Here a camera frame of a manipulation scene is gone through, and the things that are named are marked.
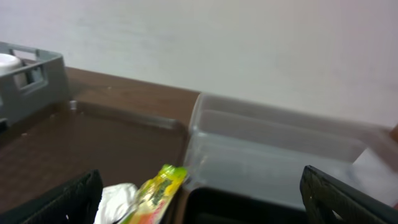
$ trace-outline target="clear plastic container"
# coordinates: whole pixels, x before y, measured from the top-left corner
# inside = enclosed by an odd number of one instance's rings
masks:
[[[367,179],[378,171],[362,163],[353,168],[363,152],[382,158],[386,178],[395,178],[398,170],[397,144],[379,127],[220,96],[198,97],[190,134],[184,163],[191,177],[187,190],[213,187],[303,209],[299,183],[306,165],[368,194],[363,171]]]

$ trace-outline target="white wall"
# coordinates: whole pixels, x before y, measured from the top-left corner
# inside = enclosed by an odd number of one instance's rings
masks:
[[[0,40],[71,67],[398,123],[396,0],[2,0]]]

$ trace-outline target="snack wrapper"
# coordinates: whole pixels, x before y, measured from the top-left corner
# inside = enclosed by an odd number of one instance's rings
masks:
[[[164,165],[155,178],[138,190],[137,209],[121,224],[158,224],[186,175],[183,167]]]

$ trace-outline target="white plastic bag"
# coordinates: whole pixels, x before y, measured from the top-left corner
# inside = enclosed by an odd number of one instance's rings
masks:
[[[94,224],[112,224],[132,211],[136,192],[136,186],[130,183],[105,187]]]

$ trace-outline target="brown tray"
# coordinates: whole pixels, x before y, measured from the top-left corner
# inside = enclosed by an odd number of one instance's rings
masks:
[[[89,169],[104,186],[139,187],[163,164],[181,165],[187,137],[178,121],[88,103],[48,106],[0,135],[0,212]]]

